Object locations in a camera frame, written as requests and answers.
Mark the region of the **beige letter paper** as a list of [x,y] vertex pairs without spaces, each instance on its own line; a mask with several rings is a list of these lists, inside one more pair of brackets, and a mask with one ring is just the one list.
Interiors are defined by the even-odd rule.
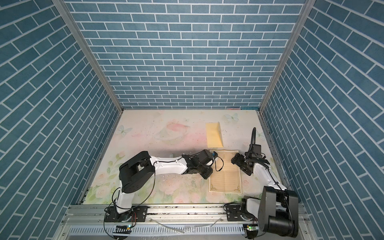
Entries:
[[241,194],[242,180],[240,168],[231,163],[238,151],[217,150],[219,157],[213,163],[214,172],[209,177],[209,192]]

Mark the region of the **yellow envelope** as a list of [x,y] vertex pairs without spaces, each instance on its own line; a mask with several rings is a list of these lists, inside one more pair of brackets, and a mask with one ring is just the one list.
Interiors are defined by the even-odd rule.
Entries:
[[206,123],[206,137],[208,148],[223,148],[221,125],[217,123]]

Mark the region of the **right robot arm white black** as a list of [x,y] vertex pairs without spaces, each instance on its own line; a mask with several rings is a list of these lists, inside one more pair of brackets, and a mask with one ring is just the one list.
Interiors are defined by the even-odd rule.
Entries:
[[240,203],[241,214],[257,222],[255,225],[247,226],[247,238],[254,239],[266,233],[281,237],[297,237],[299,197],[296,192],[288,190],[278,182],[266,157],[249,152],[244,156],[237,153],[231,159],[231,163],[248,176],[255,175],[263,184],[260,198],[247,197]]

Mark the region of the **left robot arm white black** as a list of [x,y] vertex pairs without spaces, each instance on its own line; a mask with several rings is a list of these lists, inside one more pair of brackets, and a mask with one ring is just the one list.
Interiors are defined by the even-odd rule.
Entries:
[[119,167],[120,190],[117,200],[113,201],[118,214],[132,209],[135,193],[140,190],[152,176],[157,175],[193,175],[199,174],[208,179],[213,173],[218,154],[202,150],[193,155],[183,154],[176,158],[158,158],[142,151]]

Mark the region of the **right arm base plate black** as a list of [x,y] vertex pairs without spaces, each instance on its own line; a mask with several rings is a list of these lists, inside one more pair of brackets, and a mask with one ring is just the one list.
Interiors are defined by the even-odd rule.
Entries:
[[223,205],[223,209],[226,213],[228,222],[239,222],[239,221],[256,221],[257,218],[248,213],[246,209],[242,209],[239,203],[228,203]]

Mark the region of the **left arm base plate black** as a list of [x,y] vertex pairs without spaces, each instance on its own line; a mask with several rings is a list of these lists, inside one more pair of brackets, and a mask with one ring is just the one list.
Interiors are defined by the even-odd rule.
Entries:
[[105,208],[105,219],[106,223],[140,223],[146,220],[148,213],[147,206],[138,206],[131,211],[127,211],[119,214],[116,210],[116,207],[110,206]]

